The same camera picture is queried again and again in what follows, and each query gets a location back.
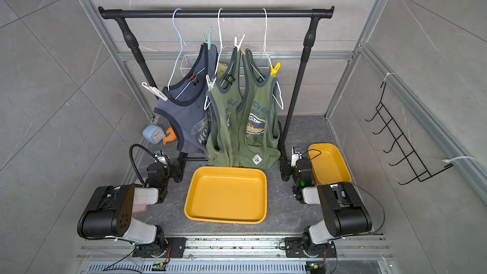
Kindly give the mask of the yellow clothespin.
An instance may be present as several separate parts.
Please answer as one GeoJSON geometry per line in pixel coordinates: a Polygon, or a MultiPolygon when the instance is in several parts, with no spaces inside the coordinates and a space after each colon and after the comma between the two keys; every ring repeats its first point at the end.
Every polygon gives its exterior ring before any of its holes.
{"type": "Polygon", "coordinates": [[[271,75],[271,77],[276,76],[276,74],[278,73],[280,67],[281,67],[281,63],[277,63],[276,65],[273,65],[273,64],[270,65],[270,75],[271,75]]]}

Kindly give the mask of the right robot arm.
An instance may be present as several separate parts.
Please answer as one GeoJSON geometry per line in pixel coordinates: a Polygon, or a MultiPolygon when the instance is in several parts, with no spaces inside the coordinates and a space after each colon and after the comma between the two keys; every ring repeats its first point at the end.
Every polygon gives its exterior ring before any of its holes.
{"type": "Polygon", "coordinates": [[[302,236],[287,237],[284,240],[288,257],[325,257],[335,254],[334,241],[350,236],[363,236],[377,233],[373,229],[372,217],[365,207],[358,185],[341,181],[319,185],[313,176],[312,161],[318,156],[294,152],[290,162],[281,163],[281,178],[293,179],[292,191],[295,199],[306,205],[319,205],[323,219],[306,227],[302,236]]]}

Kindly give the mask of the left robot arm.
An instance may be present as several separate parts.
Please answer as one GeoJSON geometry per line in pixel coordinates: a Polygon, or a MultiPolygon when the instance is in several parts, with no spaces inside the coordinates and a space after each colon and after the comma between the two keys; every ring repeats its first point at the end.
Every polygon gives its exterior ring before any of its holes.
{"type": "Polygon", "coordinates": [[[78,221],[78,236],[89,241],[129,242],[134,245],[134,257],[182,258],[187,238],[167,238],[162,227],[134,217],[138,211],[165,201],[169,180],[179,183],[183,179],[181,162],[172,163],[162,152],[153,153],[137,143],[129,147],[129,160],[139,184],[97,187],[78,221]],[[153,158],[153,163],[147,167],[146,178],[142,177],[134,161],[135,148],[153,158]]]}

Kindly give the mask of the green tank top printed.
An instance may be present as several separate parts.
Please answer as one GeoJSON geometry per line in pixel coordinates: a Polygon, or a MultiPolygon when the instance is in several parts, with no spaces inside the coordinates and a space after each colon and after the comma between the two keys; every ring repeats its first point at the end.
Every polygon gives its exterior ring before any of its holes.
{"type": "Polygon", "coordinates": [[[239,166],[264,171],[281,156],[277,110],[283,102],[279,80],[270,70],[257,67],[248,48],[242,51],[242,65],[246,83],[238,135],[239,166]]]}

